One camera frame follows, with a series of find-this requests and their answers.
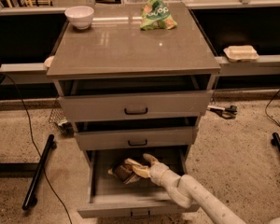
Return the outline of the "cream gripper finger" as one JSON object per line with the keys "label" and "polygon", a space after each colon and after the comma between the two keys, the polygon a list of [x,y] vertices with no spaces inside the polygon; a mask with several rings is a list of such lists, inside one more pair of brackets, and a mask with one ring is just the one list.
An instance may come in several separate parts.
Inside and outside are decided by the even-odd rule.
{"label": "cream gripper finger", "polygon": [[143,165],[133,159],[126,159],[124,161],[125,164],[129,164],[132,166],[133,171],[138,175],[141,176],[143,178],[150,178],[149,175],[149,167],[146,165]]}
{"label": "cream gripper finger", "polygon": [[158,159],[156,157],[154,157],[153,155],[151,154],[148,154],[148,153],[144,153],[143,154],[143,158],[148,161],[150,163],[150,165],[154,165],[156,163],[158,163]]}

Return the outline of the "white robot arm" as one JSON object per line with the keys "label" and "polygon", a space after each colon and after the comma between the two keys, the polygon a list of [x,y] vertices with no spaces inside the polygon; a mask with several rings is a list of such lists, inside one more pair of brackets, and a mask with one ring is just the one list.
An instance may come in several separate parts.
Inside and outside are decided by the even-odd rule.
{"label": "white robot arm", "polygon": [[143,158],[150,163],[149,166],[130,158],[124,162],[131,165],[137,175],[149,178],[152,183],[163,187],[169,197],[181,207],[189,208],[191,202],[195,201],[214,224],[246,224],[191,175],[176,174],[150,154],[144,153]]}

